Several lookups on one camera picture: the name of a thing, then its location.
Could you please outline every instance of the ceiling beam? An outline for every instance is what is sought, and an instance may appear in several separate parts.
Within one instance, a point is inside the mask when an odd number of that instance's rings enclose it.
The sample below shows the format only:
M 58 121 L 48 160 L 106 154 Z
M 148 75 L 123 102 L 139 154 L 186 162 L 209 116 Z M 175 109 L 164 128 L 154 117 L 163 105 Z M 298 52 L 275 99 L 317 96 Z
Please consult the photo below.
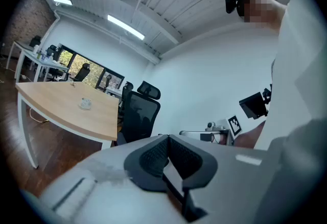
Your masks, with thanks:
M 125 4 L 131 7 L 133 10 L 137 6 L 137 0 L 117 0 L 119 3 Z M 140 15 L 146 19 L 149 23 L 155 26 L 160 32 L 162 32 L 168 39 L 170 39 L 174 44 L 180 44 L 183 42 L 182 35 L 165 19 L 154 12 L 149 7 L 142 3 L 139 3 L 138 11 Z

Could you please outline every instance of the fluorescent light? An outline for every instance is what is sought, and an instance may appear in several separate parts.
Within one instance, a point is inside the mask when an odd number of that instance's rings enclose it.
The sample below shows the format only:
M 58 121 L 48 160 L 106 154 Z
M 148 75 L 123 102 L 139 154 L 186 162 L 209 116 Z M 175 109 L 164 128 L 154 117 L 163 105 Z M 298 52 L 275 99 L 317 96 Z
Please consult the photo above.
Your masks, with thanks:
M 141 39 L 141 40 L 144 39 L 144 35 L 143 34 L 139 33 L 137 30 L 135 30 L 131 26 L 128 26 L 127 24 L 123 23 L 122 21 L 119 21 L 118 19 L 112 17 L 111 15 L 108 15 L 108 20 L 111 21 L 111 22 L 113 22 L 113 23 L 115 23 L 115 24 L 117 24 L 121 28 L 124 28 L 125 30 L 127 30 L 130 33 L 132 33 L 133 35 L 135 35 L 139 39 Z
M 71 0 L 53 0 L 53 1 L 58 2 L 58 3 L 67 4 L 70 6 L 73 5 Z

